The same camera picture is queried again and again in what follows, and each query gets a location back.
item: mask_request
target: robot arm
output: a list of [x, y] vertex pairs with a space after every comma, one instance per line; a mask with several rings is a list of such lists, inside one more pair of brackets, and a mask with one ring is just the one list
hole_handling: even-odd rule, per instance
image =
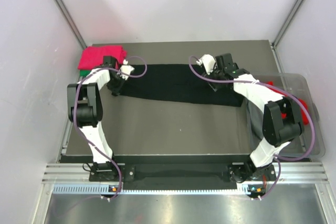
[[[116, 59], [110, 56], [105, 56], [103, 59], [103, 64], [99, 66], [99, 68], [116, 68], [117, 64], [118, 63]], [[128, 65], [128, 62], [125, 60], [123, 65], [120, 66], [120, 70], [123, 73], [130, 74], [134, 68]], [[118, 95], [128, 76], [109, 70], [101, 70], [97, 73], [96, 71], [97, 69], [93, 69], [89, 74], [90, 77], [85, 80], [81, 86], [76, 119], [78, 127], [85, 137], [99, 150], [104, 152], [104, 154], [112, 158], [113, 151], [106, 141], [101, 124], [103, 108], [99, 92], [102, 87], [107, 84], [109, 89], [112, 90], [112, 94]], [[70, 84], [68, 85], [67, 89], [68, 116], [72, 122], [74, 120], [73, 108], [75, 106], [77, 86], [77, 83]], [[103, 169], [112, 167], [109, 160], [98, 153], [94, 146], [91, 144], [89, 144], [89, 146], [92, 151], [93, 163], [96, 166], [96, 170], [99, 170], [100, 168]]]
[[222, 84], [212, 83], [216, 91], [221, 88], [233, 89], [252, 102], [264, 114], [262, 131], [264, 138], [250, 154], [244, 164], [244, 171], [233, 174], [233, 179], [243, 182], [248, 177], [258, 177], [262, 170], [272, 164], [274, 156], [304, 131], [300, 107], [291, 98], [284, 97], [267, 87], [258, 85], [256, 80], [245, 69], [239, 69], [233, 63], [231, 54], [217, 56], [204, 55], [198, 62], [204, 65], [206, 76], [214, 80], [234, 80], [237, 82]]

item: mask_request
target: purple cable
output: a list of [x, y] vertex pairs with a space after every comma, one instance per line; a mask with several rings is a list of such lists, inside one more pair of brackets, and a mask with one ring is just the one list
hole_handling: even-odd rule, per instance
[[[191, 59], [196, 59], [198, 60], [195, 56], [190, 56], [189, 57], [189, 67], [191, 69], [191, 71], [199, 78], [201, 78], [202, 80], [205, 80], [205, 81], [209, 81], [209, 82], [215, 82], [215, 83], [234, 83], [234, 82], [237, 82], [237, 83], [253, 83], [252, 81], [238, 81], [238, 80], [227, 80], [227, 81], [224, 81], [224, 80], [212, 80], [212, 79], [209, 79], [209, 78], [206, 78], [206, 77], [203, 77], [201, 76], [200, 74], [198, 74], [192, 64], [191, 64]], [[270, 89], [274, 89], [274, 90], [277, 90], [279, 92], [281, 92], [282, 94], [285, 94], [286, 96], [292, 98], [299, 106], [300, 108], [303, 110], [304, 114], [306, 115], [307, 119], [308, 119], [308, 122], [309, 122], [309, 125], [310, 125], [310, 129], [311, 129], [311, 142], [310, 142], [310, 146], [308, 148], [308, 150], [302, 154], [302, 156], [300, 157], [282, 157], [282, 156], [277, 156], [279, 159], [283, 159], [283, 160], [286, 160], [286, 161], [298, 161], [298, 160], [301, 160], [305, 157], [307, 157], [313, 147], [314, 147], [314, 144], [315, 144], [315, 129], [314, 129], [314, 125], [313, 125], [313, 121], [308, 113], [308, 111], [306, 110], [306, 108], [302, 105], [302, 103], [292, 94], [280, 89], [280, 88], [277, 88], [277, 87], [274, 87], [272, 85], [268, 85], [268, 84], [265, 84], [265, 83], [262, 83], [262, 82], [256, 82], [255, 84], [257, 85], [261, 85], [261, 86], [265, 86], [265, 87], [268, 87]]]
[[[123, 74], [123, 75], [125, 75], [125, 76], [131, 77], [131, 78], [140, 78], [140, 77], [143, 77], [143, 76], [146, 74], [146, 72], [147, 72], [147, 63], [145, 62], [144, 59], [142, 59], [142, 58], [139, 57], [139, 56], [131, 56], [131, 57], [128, 57], [127, 60], [129, 60], [129, 59], [133, 59], [133, 58], [137, 58], [137, 59], [140, 59], [140, 60], [143, 61], [144, 65], [145, 65], [145, 70], [143, 71], [142, 74], [140, 74], [140, 75], [138, 75], [138, 76], [133, 76], [133, 75], [131, 75], [131, 74], [123, 73], [123, 72], [121, 72], [120, 70], [117, 70], [117, 69], [114, 69], [114, 68], [97, 68], [97, 69], [95, 70], [95, 72], [90, 73], [89, 75], [87, 75], [86, 77], [84, 77], [84, 78], [78, 83], [77, 90], [76, 90], [76, 96], [75, 96], [74, 117], [73, 117], [73, 120], [74, 120], [74, 121], [73, 121], [73, 122], [74, 122], [73, 124], [74, 124], [75, 130], [77, 131], [77, 133], [78, 133], [81, 137], [83, 137], [83, 138], [88, 142], [88, 144], [92, 145], [100, 155], [102, 155], [103, 157], [107, 158], [107, 159], [114, 165], [114, 167], [115, 167], [115, 168], [117, 169], [117, 171], [118, 171], [118, 175], [119, 175], [118, 189], [117, 189], [117, 191], [115, 192], [115, 194], [111, 197], [111, 199], [116, 198], [116, 196], [118, 195], [118, 193], [121, 191], [121, 179], [122, 179], [121, 171], [120, 171], [120, 168], [118, 167], [118, 165], [116, 164], [116, 162], [115, 162], [113, 159], [111, 159], [109, 156], [107, 156], [104, 152], [102, 152], [100, 149], [98, 149], [98, 148], [97, 148], [97, 147], [96, 147], [90, 140], [88, 140], [88, 139], [85, 137], [85, 135], [84, 135], [84, 134], [82, 133], [82, 131], [79, 129], [78, 124], [77, 124], [77, 117], [76, 117], [76, 115], [77, 115], [77, 107], [78, 107], [78, 99], [79, 99], [79, 91], [80, 91], [80, 88], [81, 88], [82, 84], [83, 84], [87, 79], [89, 79], [89, 78], [92, 77], [94, 74], [96, 74], [96, 73], [98, 73], [99, 71], [102, 71], [102, 70], [110, 70], [110, 71], [114, 71], [114, 72], [117, 72], [117, 73], [121, 73], [121, 74]], [[64, 214], [62, 214], [62, 215], [60, 215], [60, 216], [56, 215], [56, 210], [55, 210], [55, 209], [53, 209], [53, 213], [54, 213], [54, 215], [55, 215], [56, 217], [61, 218], [61, 217], [65, 216], [68, 212], [70, 212], [72, 209], [74, 209], [76, 206], [78, 206], [80, 203], [82, 203], [82, 202], [84, 202], [84, 201], [86, 201], [86, 200], [88, 200], [88, 199], [98, 198], [98, 197], [100, 197], [100, 196], [95, 195], [95, 196], [89, 196], [89, 197], [87, 197], [87, 198], [84, 198], [84, 199], [78, 201], [78, 202], [77, 202], [76, 204], [74, 204], [73, 206], [71, 206], [71, 207], [70, 207]]]
[[275, 185], [277, 184], [277, 182], [278, 182], [278, 180], [279, 180], [279, 178], [280, 178], [280, 175], [281, 175], [281, 165], [280, 165], [280, 161], [279, 161], [279, 159], [277, 159], [277, 158], [274, 158], [274, 159], [275, 159], [275, 161], [278, 163], [278, 166], [279, 166], [278, 176], [277, 176], [277, 178], [275, 179], [273, 185], [269, 188], [269, 190], [268, 190], [267, 192], [265, 192], [265, 194], [262, 195], [262, 196], [260, 197], [260, 200], [264, 199], [265, 197], [267, 197], [267, 195], [269, 195], [269, 194], [271, 193], [271, 191], [274, 189]]

